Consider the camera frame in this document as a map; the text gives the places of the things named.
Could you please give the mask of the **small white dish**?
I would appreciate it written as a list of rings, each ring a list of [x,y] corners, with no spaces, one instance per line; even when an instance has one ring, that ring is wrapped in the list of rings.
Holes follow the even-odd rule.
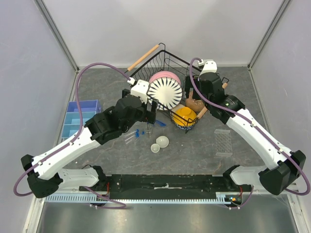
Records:
[[[150,149],[153,153],[158,153],[160,151],[160,146],[159,144],[154,143],[151,145]]]

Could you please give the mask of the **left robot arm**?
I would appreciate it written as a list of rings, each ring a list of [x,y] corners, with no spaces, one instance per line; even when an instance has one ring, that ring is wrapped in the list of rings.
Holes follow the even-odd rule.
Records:
[[[86,171],[65,170],[64,166],[87,151],[120,137],[136,122],[153,124],[157,105],[158,100],[155,99],[151,103],[151,110],[148,110],[143,97],[132,95],[125,89],[115,106],[95,114],[72,137],[41,155],[24,155],[21,163],[31,193],[37,198],[44,198],[59,188],[84,186],[96,191],[105,189],[107,180],[99,166]]]

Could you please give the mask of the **large white dish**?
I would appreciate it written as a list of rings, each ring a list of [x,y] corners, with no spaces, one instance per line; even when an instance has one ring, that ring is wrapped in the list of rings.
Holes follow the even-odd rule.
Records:
[[[160,146],[160,148],[165,148],[169,144],[169,139],[168,137],[162,135],[156,139],[156,143]]]

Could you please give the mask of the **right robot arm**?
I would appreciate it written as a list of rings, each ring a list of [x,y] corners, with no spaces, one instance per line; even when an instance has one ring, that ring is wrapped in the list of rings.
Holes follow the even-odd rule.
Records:
[[[235,165],[228,169],[222,180],[226,190],[234,191],[245,184],[260,185],[269,193],[279,195],[297,178],[303,177],[307,190],[301,195],[310,193],[311,184],[302,171],[305,154],[300,150],[292,151],[269,134],[237,97],[225,93],[219,74],[188,75],[185,80],[186,96],[192,88],[194,97],[203,101],[211,115],[238,133],[264,162],[263,166]]]

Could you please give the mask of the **small glass beaker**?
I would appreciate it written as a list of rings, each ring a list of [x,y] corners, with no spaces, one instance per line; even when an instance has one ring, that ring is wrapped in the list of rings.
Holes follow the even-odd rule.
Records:
[[[145,133],[150,136],[153,132],[153,125],[151,123],[146,124],[146,130]]]

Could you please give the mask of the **pink plate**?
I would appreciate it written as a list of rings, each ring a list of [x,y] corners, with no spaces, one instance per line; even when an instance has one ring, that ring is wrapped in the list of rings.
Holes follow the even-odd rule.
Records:
[[[181,84],[181,81],[179,79],[179,77],[170,72],[170,71],[160,71],[160,72],[157,72],[156,74],[154,74],[150,79],[149,79],[149,83],[152,83],[154,80],[158,79],[158,78],[163,78],[163,77],[168,77],[168,78],[171,78],[171,79],[174,79],[176,80],[179,84]]]

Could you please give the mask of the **black wire dish basket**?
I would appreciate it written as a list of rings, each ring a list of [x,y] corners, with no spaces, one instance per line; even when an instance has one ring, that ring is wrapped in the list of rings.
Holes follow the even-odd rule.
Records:
[[[190,65],[165,48],[151,55],[160,43],[131,65],[127,72],[135,80],[150,84],[147,101],[158,100],[157,109],[179,129],[188,132],[207,111],[190,82]]]

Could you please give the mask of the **blue compartment organizer box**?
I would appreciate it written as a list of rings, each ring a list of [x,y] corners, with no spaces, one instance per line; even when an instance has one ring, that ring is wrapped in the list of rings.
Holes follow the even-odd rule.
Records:
[[[80,107],[82,111],[83,125],[95,114],[101,112],[102,106],[99,100],[81,100]],[[73,136],[80,127],[80,115],[75,101],[70,101],[67,106],[61,138],[67,139]]]

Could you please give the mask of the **clear test tube rack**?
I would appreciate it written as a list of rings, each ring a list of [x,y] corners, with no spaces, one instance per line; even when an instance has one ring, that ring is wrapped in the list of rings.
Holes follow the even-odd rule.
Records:
[[[231,131],[216,129],[214,131],[215,150],[218,157],[230,157],[233,154]]]

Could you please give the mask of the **brown wooden bowl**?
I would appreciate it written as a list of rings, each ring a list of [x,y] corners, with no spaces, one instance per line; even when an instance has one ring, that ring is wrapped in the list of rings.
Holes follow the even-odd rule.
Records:
[[[205,108],[204,103],[201,100],[194,100],[194,99],[186,99],[185,100],[186,106],[192,109],[194,112],[200,112]]]

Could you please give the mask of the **yellow bowl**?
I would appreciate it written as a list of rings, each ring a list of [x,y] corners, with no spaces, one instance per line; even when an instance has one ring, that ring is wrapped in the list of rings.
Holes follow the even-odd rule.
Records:
[[[191,130],[196,124],[197,115],[189,107],[179,108],[173,115],[175,125],[182,130]]]

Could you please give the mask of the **white blue striped plate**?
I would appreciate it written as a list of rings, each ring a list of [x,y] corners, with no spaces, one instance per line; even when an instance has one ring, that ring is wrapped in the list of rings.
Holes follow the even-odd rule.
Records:
[[[152,100],[158,100],[158,110],[170,110],[182,100],[183,90],[176,80],[163,77],[150,84],[147,97],[150,104]]]

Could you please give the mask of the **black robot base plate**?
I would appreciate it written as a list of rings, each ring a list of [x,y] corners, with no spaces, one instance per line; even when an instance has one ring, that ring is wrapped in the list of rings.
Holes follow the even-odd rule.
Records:
[[[216,197],[217,192],[251,191],[250,185],[236,185],[228,178],[212,175],[113,174],[90,188],[111,199],[194,199]]]

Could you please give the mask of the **blue safety glasses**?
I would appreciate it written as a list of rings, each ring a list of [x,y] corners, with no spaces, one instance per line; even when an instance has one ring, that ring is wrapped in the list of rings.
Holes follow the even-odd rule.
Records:
[[[155,122],[156,122],[160,127],[166,127],[166,126],[167,126],[166,123],[164,123],[164,122],[162,122],[162,121],[160,121],[160,120],[156,120]]]

